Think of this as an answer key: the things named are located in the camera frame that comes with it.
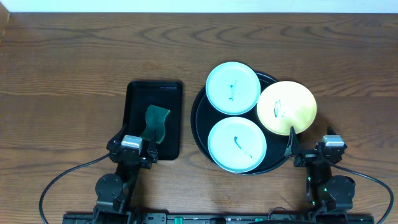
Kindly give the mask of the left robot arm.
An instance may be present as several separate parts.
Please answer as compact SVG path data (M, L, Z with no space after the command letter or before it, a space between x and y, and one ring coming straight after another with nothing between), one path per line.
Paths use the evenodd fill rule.
M109 158L117 164L116 171L99 178L93 223L142 223L138 209L131 209L133 191L141 169L150 169L158 161L157 131L149 133L147 156L141 156L142 138L126 134L126 124L108 141Z

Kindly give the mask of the green scouring sponge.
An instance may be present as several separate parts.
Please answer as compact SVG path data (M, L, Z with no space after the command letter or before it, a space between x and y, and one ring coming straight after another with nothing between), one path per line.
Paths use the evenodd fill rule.
M157 144L161 144L165 137L165 121L169 114L168 109L150 105L145 113L146 128L140 137L148 141L155 139Z

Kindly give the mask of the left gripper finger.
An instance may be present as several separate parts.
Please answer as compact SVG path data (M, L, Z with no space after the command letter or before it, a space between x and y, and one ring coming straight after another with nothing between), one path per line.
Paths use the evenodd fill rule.
M123 124L122 128L115 134L115 136L108 141L107 146L121 145L121 141L126 134L126 126L127 124Z
M149 158L151 159L152 163L157 163L158 161L158 152L156 149L156 130L154 130L150 134L150 139L149 139L149 146L147 149L147 153L149 155Z

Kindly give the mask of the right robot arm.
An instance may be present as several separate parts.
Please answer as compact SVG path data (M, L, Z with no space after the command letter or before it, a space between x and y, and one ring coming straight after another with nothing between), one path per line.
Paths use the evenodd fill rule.
M333 175L331 167L342 160L347 145L333 128L316 143L314 149L302 149L293 127L285 155L294 158L294 167L307 170L307 200L313 210L307 212L307 220L315 223L330 217L338 223L348 223L346 212L353 207L355 181L347 176Z

